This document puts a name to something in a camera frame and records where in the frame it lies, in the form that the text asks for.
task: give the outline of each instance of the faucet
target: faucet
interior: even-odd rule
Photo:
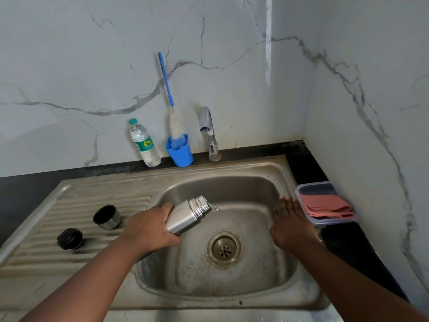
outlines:
[[[200,132],[207,133],[208,137],[208,157],[211,161],[218,161],[221,158],[219,150],[217,149],[217,141],[215,137],[215,130],[213,128],[212,115],[207,106],[203,106],[200,112]]]

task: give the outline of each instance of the bottle label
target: bottle label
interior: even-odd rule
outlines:
[[[143,151],[148,151],[149,149],[151,149],[154,146],[154,143],[151,139],[151,137],[148,137],[146,140],[140,141],[140,142],[135,142],[137,149],[140,152]]]

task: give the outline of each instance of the blue holder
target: blue holder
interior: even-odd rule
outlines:
[[[167,139],[167,143],[165,145],[166,151],[168,151],[170,157],[178,167],[189,166],[193,160],[188,135],[184,134],[184,136],[186,138],[186,145],[180,147],[179,150],[174,150],[171,148],[171,137]]]

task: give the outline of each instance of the pink cloth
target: pink cloth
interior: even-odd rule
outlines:
[[[300,195],[312,217],[350,219],[355,216],[350,204],[338,195]]]

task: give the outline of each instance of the hand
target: hand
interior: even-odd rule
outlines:
[[[130,241],[138,255],[179,245],[181,238],[170,233],[165,225],[173,207],[171,202],[167,202],[160,208],[155,206],[136,213],[130,218],[120,237]]]
[[[295,254],[308,242],[320,240],[314,226],[304,215],[298,201],[280,197],[280,212],[273,209],[274,225],[269,230],[274,243],[284,251]]]

